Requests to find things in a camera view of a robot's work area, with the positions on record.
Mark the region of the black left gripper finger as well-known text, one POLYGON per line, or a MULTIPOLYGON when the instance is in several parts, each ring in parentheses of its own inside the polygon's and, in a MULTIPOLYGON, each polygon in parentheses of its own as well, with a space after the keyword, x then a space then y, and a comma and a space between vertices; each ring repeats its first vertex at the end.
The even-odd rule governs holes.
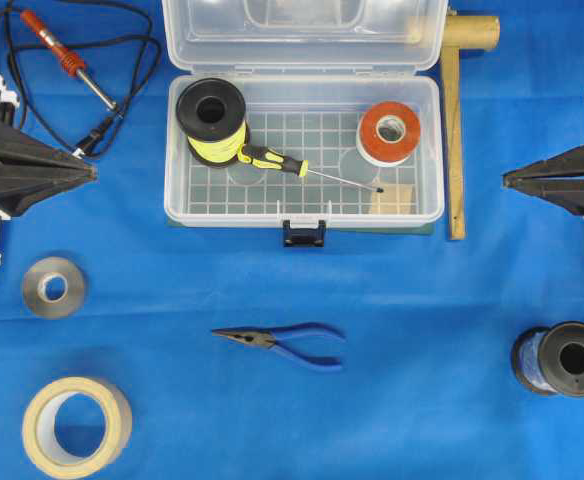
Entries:
POLYGON ((0 165, 0 217, 19 217, 38 202, 96 179, 67 168, 0 165))
POLYGON ((0 122, 0 159, 20 164, 67 168, 97 175, 97 169, 63 150, 50 147, 0 122))

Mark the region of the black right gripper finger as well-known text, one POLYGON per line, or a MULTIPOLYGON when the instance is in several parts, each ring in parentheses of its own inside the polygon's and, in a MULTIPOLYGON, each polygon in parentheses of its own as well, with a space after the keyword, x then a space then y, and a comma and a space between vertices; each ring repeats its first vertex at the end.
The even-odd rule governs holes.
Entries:
POLYGON ((573 215, 584 217, 584 180, 521 179, 505 176, 503 185, 560 206, 573 215))
POLYGON ((584 145, 503 175, 504 181, 584 176, 584 145))

